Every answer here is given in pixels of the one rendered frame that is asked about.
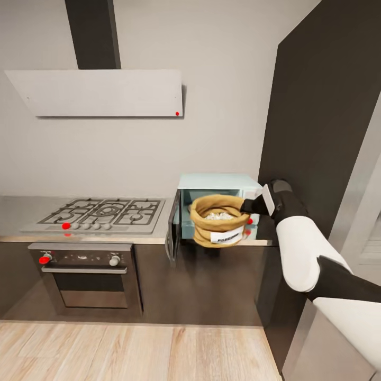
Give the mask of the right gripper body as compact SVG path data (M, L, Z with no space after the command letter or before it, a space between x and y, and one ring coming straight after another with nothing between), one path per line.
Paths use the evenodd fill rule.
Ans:
M269 216L269 212L267 209L262 208L259 205L258 202L258 197L255 200L252 199L244 199L244 207L243 211L244 212L249 212L251 214L261 214L261 215L266 215Z

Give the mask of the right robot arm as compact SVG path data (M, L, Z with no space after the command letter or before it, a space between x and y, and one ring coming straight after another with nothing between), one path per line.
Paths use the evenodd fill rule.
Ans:
M240 212L270 216L283 277L301 292L381 375L381 286L353 275L300 202L292 185L272 180L244 199Z

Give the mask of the popcorn bag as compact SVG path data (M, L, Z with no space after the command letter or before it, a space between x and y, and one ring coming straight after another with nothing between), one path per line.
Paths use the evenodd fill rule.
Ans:
M220 194L196 199L190 211L194 223L193 240L206 248L228 248L238 244L251 217L249 212L240 212L243 202L243 198ZM212 214L231 218L208 218Z

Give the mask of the microwave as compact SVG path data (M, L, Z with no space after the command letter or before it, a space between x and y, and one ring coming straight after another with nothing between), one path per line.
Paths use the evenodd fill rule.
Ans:
M166 233L165 250L176 268L180 232L182 224L194 224L190 219L193 202L203 196L230 195L255 200L254 193L263 187L248 174L188 174L182 173L178 183L175 201L169 216L169 229ZM248 225L258 223L259 214L251 214Z

